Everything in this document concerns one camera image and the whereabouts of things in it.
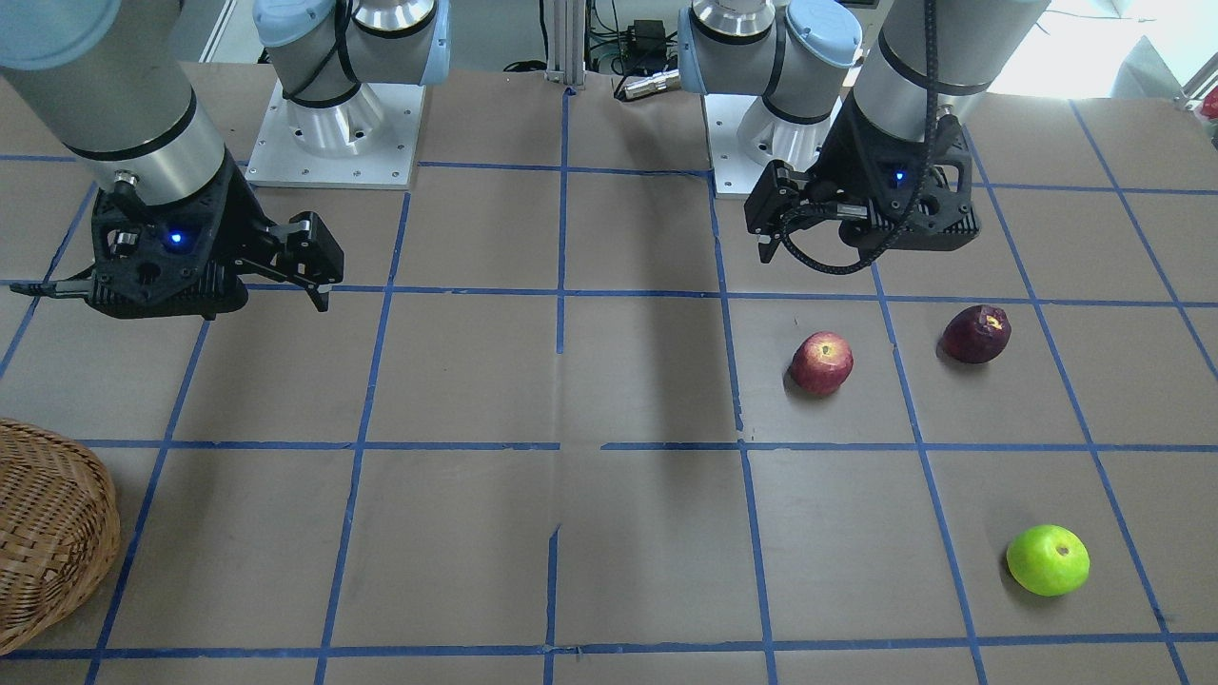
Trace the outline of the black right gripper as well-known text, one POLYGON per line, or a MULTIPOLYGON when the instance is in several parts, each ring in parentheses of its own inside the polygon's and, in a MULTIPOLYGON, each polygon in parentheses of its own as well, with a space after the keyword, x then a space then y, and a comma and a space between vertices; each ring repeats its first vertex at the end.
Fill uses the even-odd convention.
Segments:
POLYGON ((298 286, 317 311, 329 311, 343 251, 326 245, 322 216, 270 222, 230 154, 199 191, 173 204, 144 204, 141 189, 138 176, 118 169, 94 204, 91 308, 113 318, 212 318, 244 307, 240 277, 253 273, 298 286))

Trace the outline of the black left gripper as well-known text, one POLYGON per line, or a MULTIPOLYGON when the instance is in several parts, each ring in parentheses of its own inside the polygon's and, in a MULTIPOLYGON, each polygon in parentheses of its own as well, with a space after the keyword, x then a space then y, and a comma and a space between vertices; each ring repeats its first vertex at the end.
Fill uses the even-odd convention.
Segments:
POLYGON ((816 165, 797 169, 773 160, 761 169, 756 195, 745 200, 745 228, 758 238, 758 260, 769 264, 778 247, 809 264, 810 257, 787 236, 805 218, 810 201, 866 206, 864 219, 847 219, 839 236, 860 252, 879 247, 906 207, 905 228, 894 250, 952 251, 974 240, 980 222, 972 201, 972 157, 957 117, 935 126, 931 168, 924 144, 906 143, 879 130, 848 96, 831 126, 816 165))

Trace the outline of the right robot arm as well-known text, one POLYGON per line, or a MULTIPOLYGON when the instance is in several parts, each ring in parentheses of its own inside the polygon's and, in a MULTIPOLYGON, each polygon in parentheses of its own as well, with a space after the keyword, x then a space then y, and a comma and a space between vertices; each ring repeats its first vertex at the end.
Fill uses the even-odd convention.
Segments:
POLYGON ((253 186, 266 154, 287 186, 406 186, 419 96, 451 69, 447 1, 257 1, 276 95, 240 167, 171 56, 179 1, 5 1, 2 78, 93 173, 94 260, 27 297, 80 299, 113 318, 247 303, 245 274, 298 286, 322 312, 343 247, 315 212, 278 223, 253 186))

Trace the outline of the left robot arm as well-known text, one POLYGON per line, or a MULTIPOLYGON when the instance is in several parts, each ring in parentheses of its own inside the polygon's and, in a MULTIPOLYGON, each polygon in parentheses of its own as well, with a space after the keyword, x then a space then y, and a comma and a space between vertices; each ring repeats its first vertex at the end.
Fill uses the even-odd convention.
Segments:
POLYGON ((848 94, 864 30, 836 1, 692 1, 678 17, 688 91, 756 96, 787 126, 828 123, 812 165, 766 162, 744 204, 762 264, 784 247, 849 275, 892 250, 948 252, 980 230, 963 121, 1045 1, 896 1, 848 94))

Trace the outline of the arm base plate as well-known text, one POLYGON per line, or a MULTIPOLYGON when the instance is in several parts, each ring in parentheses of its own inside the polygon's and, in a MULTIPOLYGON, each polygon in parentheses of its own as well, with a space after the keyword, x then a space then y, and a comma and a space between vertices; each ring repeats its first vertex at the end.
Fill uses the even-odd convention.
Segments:
POLYGON ((703 108, 717 197, 748 197, 773 158, 797 172, 811 167, 840 112, 840 104, 843 100, 836 99, 826 119, 797 126, 775 117, 761 98, 708 94, 703 108))
POLYGON ((286 189, 408 190, 426 87, 363 84, 346 104, 304 108, 270 94, 247 180, 286 189))

